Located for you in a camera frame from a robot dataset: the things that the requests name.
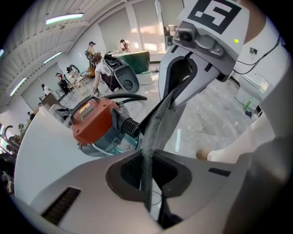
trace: white shirt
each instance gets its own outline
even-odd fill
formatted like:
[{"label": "white shirt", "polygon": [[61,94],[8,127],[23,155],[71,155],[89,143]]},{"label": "white shirt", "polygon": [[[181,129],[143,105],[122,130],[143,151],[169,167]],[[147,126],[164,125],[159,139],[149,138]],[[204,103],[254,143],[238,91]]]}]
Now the white shirt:
[{"label": "white shirt", "polygon": [[102,74],[106,73],[105,69],[104,69],[104,64],[102,61],[97,64],[95,71],[102,73]]},{"label": "white shirt", "polygon": [[50,93],[49,88],[47,86],[44,87],[44,93],[47,95]]}]

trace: white cable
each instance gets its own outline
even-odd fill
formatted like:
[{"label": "white cable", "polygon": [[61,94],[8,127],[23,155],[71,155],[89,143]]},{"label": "white cable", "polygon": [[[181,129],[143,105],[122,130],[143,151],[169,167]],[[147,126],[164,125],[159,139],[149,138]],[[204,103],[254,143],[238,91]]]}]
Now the white cable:
[{"label": "white cable", "polygon": [[98,151],[100,151],[100,152],[102,152],[102,153],[104,153],[104,154],[106,154],[106,155],[111,155],[111,156],[114,155],[114,154],[108,153],[108,152],[106,152],[106,151],[100,149],[98,146],[95,145],[95,143],[92,143],[92,146],[93,146],[95,149],[97,149]]}]

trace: ceiling light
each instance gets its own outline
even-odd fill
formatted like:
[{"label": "ceiling light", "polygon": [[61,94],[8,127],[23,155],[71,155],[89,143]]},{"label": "ceiling light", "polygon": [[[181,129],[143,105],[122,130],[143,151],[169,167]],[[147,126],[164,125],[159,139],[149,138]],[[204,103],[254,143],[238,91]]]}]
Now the ceiling light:
[{"label": "ceiling light", "polygon": [[50,61],[50,60],[52,60],[52,59],[54,59],[54,58],[56,58],[58,55],[60,55],[60,54],[62,54],[62,52],[60,51],[60,52],[58,52],[57,54],[55,54],[55,55],[53,55],[52,57],[50,57],[50,58],[48,58],[45,62],[44,62],[44,64],[46,63],[46,62],[48,62],[48,61]]},{"label": "ceiling light", "polygon": [[80,18],[83,17],[83,13],[75,13],[75,14],[67,14],[63,16],[56,16],[50,19],[47,19],[46,24],[52,24],[61,20],[69,20],[74,18]]},{"label": "ceiling light", "polygon": [[26,80],[26,78],[23,78],[21,82],[15,87],[15,89],[10,93],[10,96],[12,96],[16,90],[23,84],[23,82]]}]

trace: floor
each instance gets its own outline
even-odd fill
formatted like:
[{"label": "floor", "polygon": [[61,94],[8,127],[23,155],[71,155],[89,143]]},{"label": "floor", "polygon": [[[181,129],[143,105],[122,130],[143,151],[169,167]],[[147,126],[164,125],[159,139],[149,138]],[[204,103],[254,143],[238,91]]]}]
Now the floor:
[{"label": "floor", "polygon": [[[151,64],[150,69],[158,69]],[[130,116],[140,122],[158,104],[158,73],[139,74],[141,84],[137,94],[147,97],[146,101],[125,103]],[[77,91],[67,95],[60,103],[74,108],[77,103],[91,94],[94,79],[87,83],[83,95]],[[100,84],[102,95],[111,94],[106,84]],[[231,144],[251,124],[245,115],[243,105],[235,99],[238,86],[230,79],[221,83],[214,80],[200,94],[188,101],[185,111],[165,146],[165,151],[195,158],[199,149],[223,149]],[[157,220],[161,207],[161,190],[153,181],[152,217]]]}]

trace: ceiling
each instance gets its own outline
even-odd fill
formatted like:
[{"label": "ceiling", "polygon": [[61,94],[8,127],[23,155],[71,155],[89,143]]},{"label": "ceiling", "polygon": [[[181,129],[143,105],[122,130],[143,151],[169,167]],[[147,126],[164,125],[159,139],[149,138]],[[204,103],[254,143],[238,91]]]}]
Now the ceiling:
[{"label": "ceiling", "polygon": [[[44,72],[50,66],[50,63],[43,64],[46,59],[59,51],[69,52],[93,22],[125,1],[36,1],[12,29],[3,46],[4,54],[0,57],[0,113],[15,96],[20,95],[10,96],[10,93],[24,77],[27,83],[28,78],[40,68]],[[84,16],[46,25],[48,18],[78,12],[84,13]]]}]

